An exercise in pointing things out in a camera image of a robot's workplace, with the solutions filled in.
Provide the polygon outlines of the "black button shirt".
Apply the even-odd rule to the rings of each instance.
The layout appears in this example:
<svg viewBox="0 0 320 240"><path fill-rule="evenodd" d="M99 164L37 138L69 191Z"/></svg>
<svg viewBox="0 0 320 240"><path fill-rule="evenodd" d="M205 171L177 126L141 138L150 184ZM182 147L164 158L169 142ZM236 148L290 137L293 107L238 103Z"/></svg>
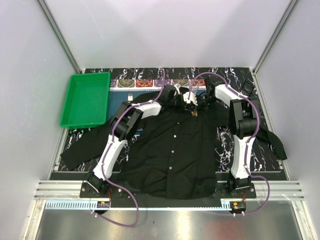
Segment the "black button shirt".
<svg viewBox="0 0 320 240"><path fill-rule="evenodd" d="M155 99L159 92L141 94L128 103ZM208 110L197 110L193 104L185 106L183 112L176 112L173 105L165 106L158 115L140 121L140 136L130 146L118 180L150 196L166 199L198 199L214 191L217 130L229 127L229 107L219 99L212 102ZM192 116L192 111L197 111L198 116ZM90 130L61 154L68 170L101 158L112 118ZM282 142L268 129L259 127L255 140L270 143L278 159L287 158Z"/></svg>

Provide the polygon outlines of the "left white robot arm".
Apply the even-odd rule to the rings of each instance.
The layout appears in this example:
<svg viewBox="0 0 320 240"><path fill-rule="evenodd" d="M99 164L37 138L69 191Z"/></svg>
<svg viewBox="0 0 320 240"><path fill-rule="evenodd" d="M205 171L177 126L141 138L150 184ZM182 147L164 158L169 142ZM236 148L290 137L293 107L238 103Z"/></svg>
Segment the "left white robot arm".
<svg viewBox="0 0 320 240"><path fill-rule="evenodd" d="M108 193L107 180L122 148L138 130L140 121L159 115L164 107L189 103L190 95L190 91L179 84L165 85L154 99L134 104L125 101L120 105L111 119L108 140L99 162L87 179L90 192L95 197L103 198Z"/></svg>

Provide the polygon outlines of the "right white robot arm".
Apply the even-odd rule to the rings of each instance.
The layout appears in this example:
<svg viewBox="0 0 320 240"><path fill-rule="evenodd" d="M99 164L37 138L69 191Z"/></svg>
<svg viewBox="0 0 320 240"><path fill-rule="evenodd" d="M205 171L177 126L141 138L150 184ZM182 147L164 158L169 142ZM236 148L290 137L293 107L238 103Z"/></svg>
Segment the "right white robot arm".
<svg viewBox="0 0 320 240"><path fill-rule="evenodd" d="M229 107L228 127L234 139L234 153L227 180L227 192L236 199L251 186L251 152L260 129L258 101L251 100L229 84L217 82L215 76L208 76L204 83L206 94L202 97L202 104L220 100Z"/></svg>

